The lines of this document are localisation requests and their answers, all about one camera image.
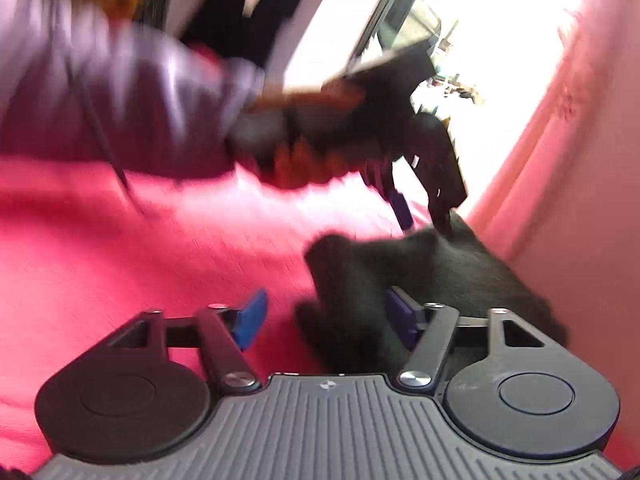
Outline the grey sleeved left forearm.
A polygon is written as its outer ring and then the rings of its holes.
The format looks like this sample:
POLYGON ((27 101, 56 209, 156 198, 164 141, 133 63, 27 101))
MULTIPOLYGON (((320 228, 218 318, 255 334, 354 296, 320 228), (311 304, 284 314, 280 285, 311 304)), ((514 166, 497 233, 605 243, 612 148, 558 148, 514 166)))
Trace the grey sleeved left forearm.
POLYGON ((232 170, 227 136, 264 73, 213 66, 72 0, 1 0, 1 153, 176 180, 232 170))

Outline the left hand on gripper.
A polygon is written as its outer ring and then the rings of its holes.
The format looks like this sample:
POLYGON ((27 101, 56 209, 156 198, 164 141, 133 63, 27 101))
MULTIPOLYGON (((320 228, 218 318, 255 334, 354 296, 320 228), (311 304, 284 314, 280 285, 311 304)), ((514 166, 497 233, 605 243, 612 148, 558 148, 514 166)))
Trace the left hand on gripper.
MULTIPOLYGON (((362 100, 360 90, 335 79, 326 82, 320 90, 266 91, 250 111, 280 110, 289 105, 307 104, 349 112, 362 100)), ((277 147, 273 155, 273 170, 259 169, 258 163, 247 154, 238 155, 238 163, 262 184, 285 191, 299 190, 307 185, 327 185, 331 180, 359 172, 367 165, 364 159, 349 162, 339 151, 319 154, 303 139, 292 148, 285 143, 277 147)))

